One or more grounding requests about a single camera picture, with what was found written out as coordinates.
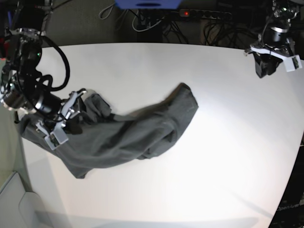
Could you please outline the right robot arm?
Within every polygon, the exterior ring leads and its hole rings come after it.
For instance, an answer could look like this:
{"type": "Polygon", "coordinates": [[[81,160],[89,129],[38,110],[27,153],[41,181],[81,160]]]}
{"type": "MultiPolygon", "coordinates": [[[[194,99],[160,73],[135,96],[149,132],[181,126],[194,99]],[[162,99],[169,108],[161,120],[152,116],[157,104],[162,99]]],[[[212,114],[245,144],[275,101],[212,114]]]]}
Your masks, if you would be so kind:
{"type": "Polygon", "coordinates": [[[8,45],[0,75],[0,103],[14,112],[15,124],[32,121],[46,138],[65,138],[82,134],[81,124],[88,123],[89,118],[80,98],[85,89],[72,92],[67,99],[53,94],[67,86],[71,74],[62,49],[44,34],[53,10],[51,0],[18,1],[6,29],[8,45]],[[44,43],[54,48],[64,63],[64,81],[59,86],[53,86],[52,75],[37,70],[44,43]]]}

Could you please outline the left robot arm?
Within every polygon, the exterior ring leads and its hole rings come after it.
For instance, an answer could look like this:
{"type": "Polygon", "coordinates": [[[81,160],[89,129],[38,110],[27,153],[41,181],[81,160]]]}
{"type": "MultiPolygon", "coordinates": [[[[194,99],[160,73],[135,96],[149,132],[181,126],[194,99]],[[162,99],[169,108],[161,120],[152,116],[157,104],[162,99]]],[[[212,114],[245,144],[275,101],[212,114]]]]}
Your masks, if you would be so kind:
{"type": "Polygon", "coordinates": [[[259,78],[272,75],[283,63],[286,72],[302,68],[300,56],[295,53],[295,42],[289,35],[291,21],[300,11],[301,3],[293,0],[272,1],[272,13],[266,19],[258,40],[245,49],[245,55],[252,54],[259,78]]]}

